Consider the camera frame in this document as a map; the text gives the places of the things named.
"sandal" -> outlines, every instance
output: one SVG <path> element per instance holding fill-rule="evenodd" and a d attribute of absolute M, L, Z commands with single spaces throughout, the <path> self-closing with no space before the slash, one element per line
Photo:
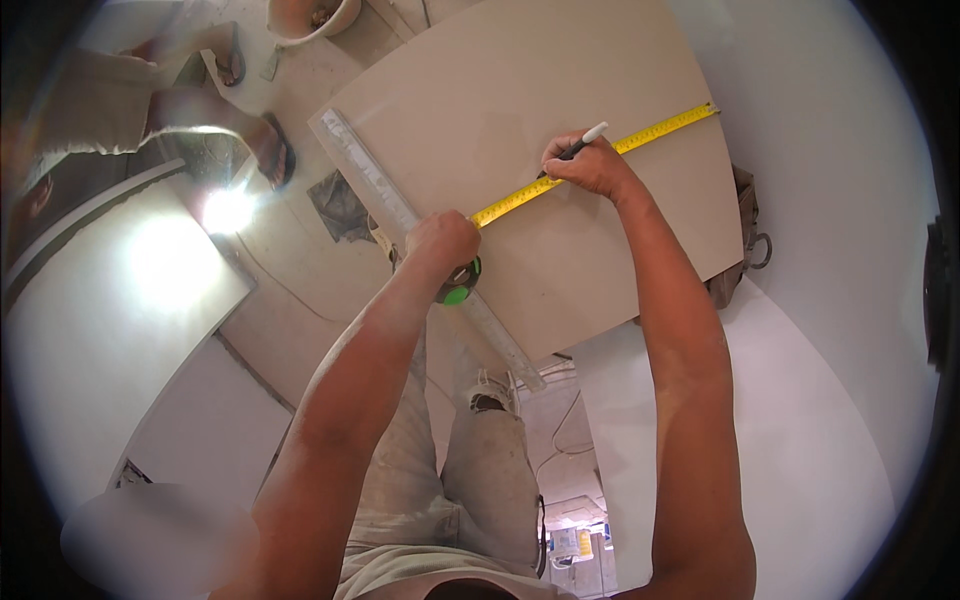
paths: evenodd
<path fill-rule="evenodd" d="M 237 26 L 236 21 L 233 21 L 233 44 L 230 46 L 230 54 L 227 56 L 227 66 L 220 64 L 216 58 L 213 59 L 213 63 L 217 65 L 217 70 L 221 73 L 233 75 L 234 57 L 240 59 L 240 73 L 236 76 L 236 79 L 233 80 L 232 84 L 224 84 L 226 87 L 240 85 L 243 78 L 247 77 L 247 61 L 244 60 L 243 52 L 240 51 L 240 28 Z"/>
<path fill-rule="evenodd" d="M 271 163 L 268 169 L 259 169 L 260 173 L 263 174 L 267 181 L 270 182 L 270 185 L 274 188 L 274 191 L 282 189 L 287 183 L 290 182 L 290 178 L 294 176 L 294 169 L 297 167 L 297 155 L 294 153 L 294 147 L 290 145 L 290 142 L 287 141 L 287 136 L 283 132 L 283 128 L 280 126 L 280 122 L 276 120 L 276 115 L 272 112 L 264 112 L 260 115 L 267 123 L 274 128 L 276 131 L 276 136 L 279 137 L 280 144 L 287 149 L 286 159 L 283 161 L 283 181 L 280 185 L 274 186 L 273 175 L 276 173 L 276 164 L 278 163 L 278 158 L 280 152 L 274 154 L 274 160 Z"/>

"pen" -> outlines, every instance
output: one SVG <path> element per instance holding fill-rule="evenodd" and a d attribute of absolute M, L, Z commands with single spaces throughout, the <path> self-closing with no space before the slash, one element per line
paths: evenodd
<path fill-rule="evenodd" d="M 584 149 L 584 146 L 592 142 L 594 139 L 600 137 L 600 134 L 604 132 L 607 126 L 608 126 L 607 122 L 604 121 L 603 123 L 601 123 L 600 125 L 597 125 L 590 131 L 584 133 L 584 136 L 580 138 L 580 141 L 578 141 L 577 143 L 573 144 L 572 146 L 564 150 L 559 156 L 557 156 L 557 158 L 559 158 L 560 160 L 570 160 L 571 158 L 575 157 L 578 152 Z M 540 174 L 537 175 L 537 179 L 540 179 L 545 175 L 546 175 L 546 171 L 540 171 Z"/>

